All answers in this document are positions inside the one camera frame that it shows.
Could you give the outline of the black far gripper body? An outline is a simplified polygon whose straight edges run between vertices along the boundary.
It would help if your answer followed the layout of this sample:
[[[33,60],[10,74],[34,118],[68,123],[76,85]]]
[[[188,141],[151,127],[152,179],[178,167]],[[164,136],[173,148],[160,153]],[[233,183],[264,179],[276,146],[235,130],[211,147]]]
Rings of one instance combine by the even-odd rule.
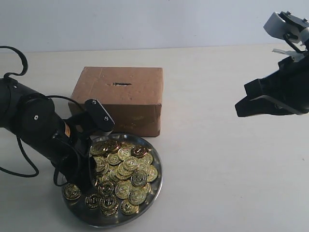
[[[244,85],[246,96],[235,104],[237,116],[304,115],[309,112],[309,57],[287,57],[267,77]]]

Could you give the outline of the black gripper body near plate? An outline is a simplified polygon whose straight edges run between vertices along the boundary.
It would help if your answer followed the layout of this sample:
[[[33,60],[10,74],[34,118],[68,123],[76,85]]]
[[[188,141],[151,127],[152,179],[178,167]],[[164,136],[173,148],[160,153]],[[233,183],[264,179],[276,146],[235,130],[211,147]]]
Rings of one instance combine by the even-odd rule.
[[[51,160],[52,165],[55,167],[54,179],[57,179],[59,174],[65,177],[65,159],[69,156],[76,144],[89,142],[92,145],[92,140],[89,135],[85,132],[79,132],[76,129],[80,125],[80,122],[75,116],[68,119],[62,119],[56,113],[52,116],[51,125],[53,126],[53,134],[50,139],[50,145],[54,150],[53,155],[55,156]]]

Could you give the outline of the black robot arm near plate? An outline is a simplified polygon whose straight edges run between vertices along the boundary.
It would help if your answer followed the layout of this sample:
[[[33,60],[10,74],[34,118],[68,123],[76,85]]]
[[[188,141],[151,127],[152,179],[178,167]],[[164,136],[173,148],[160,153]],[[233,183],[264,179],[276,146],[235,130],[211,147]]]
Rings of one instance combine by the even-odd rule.
[[[52,99],[18,83],[0,80],[0,126],[46,157],[82,193],[93,187],[94,159],[88,156],[90,138],[71,118],[55,112]]]

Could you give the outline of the grey far robot arm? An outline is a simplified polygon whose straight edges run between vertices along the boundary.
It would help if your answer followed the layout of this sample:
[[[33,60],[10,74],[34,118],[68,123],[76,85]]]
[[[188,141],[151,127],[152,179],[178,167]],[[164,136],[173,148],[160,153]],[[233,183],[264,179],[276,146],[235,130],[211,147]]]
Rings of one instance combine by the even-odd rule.
[[[271,37],[285,41],[291,51],[273,49],[287,57],[278,70],[245,84],[246,96],[235,104],[238,117],[303,115],[309,112],[309,22],[289,11],[274,12],[264,24]]]

